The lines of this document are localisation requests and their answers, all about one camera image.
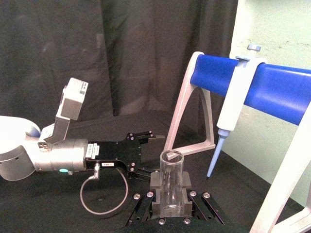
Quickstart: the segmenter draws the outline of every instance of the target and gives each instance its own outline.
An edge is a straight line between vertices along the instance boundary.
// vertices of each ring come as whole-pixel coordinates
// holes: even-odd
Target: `cable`
[[[128,184],[127,184],[126,178],[125,178],[125,176],[123,175],[123,173],[122,173],[119,169],[117,169],[117,171],[121,174],[121,176],[122,176],[122,178],[123,178],[123,180],[124,180],[124,183],[125,183],[125,188],[126,188],[125,196],[124,196],[123,200],[121,201],[121,203],[120,203],[118,206],[116,206],[115,208],[113,208],[113,209],[111,209],[111,210],[108,210],[108,211],[106,211],[106,212],[95,212],[95,211],[92,211],[91,209],[89,209],[89,208],[86,206],[86,204],[84,203],[84,201],[83,201],[83,189],[84,189],[85,184],[86,184],[88,181],[94,179],[94,176],[90,176],[87,180],[85,180],[85,181],[83,182],[83,184],[82,184],[82,186],[81,186],[81,189],[80,189],[80,200],[81,200],[81,203],[82,203],[83,207],[84,207],[87,211],[89,211],[90,213],[92,213],[92,214],[94,214],[94,215],[107,215],[107,214],[109,214],[109,213],[111,213],[111,212],[114,212],[115,210],[117,210],[118,208],[120,208],[120,206],[123,205],[123,203],[125,202],[125,200],[126,200],[126,198],[127,198],[127,195],[128,195]]]

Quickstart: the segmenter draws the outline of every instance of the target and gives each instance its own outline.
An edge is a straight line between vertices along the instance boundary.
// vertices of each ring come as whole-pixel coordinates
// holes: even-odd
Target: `black fabric backdrop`
[[[70,77],[89,82],[79,121],[172,112],[192,53],[229,55],[237,2],[1,0],[0,115],[53,123]],[[198,102],[184,116],[196,131]]]

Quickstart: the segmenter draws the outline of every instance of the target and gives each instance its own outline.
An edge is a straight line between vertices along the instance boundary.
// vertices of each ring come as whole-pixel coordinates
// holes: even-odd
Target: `light green wall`
[[[311,69],[310,11],[311,0],[239,0],[230,57],[246,54],[247,45],[256,43],[261,45],[258,56],[269,63]],[[223,151],[271,183],[296,129],[244,106]],[[291,196],[301,205],[310,181],[309,165]]]

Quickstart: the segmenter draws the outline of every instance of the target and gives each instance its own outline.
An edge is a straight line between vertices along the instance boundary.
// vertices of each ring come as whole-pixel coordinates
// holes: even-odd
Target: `glass cylinder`
[[[168,150],[160,157],[160,217],[181,217],[184,215],[183,187],[184,156],[175,150]]]

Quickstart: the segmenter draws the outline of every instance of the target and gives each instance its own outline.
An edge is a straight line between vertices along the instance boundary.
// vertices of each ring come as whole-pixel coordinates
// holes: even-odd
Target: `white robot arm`
[[[71,119],[77,119],[88,83],[71,78],[63,89],[55,123],[42,133],[33,122],[0,116],[0,175],[9,181],[36,171],[85,170],[86,139],[66,139]]]

